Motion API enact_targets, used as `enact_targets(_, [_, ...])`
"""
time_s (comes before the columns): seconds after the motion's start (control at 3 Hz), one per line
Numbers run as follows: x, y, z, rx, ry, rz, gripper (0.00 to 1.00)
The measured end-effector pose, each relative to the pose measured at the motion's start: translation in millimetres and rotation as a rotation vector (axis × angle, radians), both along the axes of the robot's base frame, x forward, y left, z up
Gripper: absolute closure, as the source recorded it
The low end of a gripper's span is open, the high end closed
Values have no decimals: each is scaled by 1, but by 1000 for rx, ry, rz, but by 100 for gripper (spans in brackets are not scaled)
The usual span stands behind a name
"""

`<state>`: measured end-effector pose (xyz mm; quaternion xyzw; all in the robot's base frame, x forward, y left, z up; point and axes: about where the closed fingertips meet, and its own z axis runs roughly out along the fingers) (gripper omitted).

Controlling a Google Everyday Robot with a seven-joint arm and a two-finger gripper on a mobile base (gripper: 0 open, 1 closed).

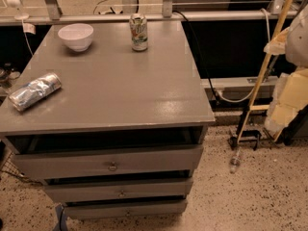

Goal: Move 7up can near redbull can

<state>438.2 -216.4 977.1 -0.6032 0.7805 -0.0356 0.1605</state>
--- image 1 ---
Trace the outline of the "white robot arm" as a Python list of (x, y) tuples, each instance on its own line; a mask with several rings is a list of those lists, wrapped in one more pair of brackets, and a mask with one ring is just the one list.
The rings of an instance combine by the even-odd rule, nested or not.
[(295, 17), (289, 27), (285, 55), (289, 63), (308, 67), (308, 5)]

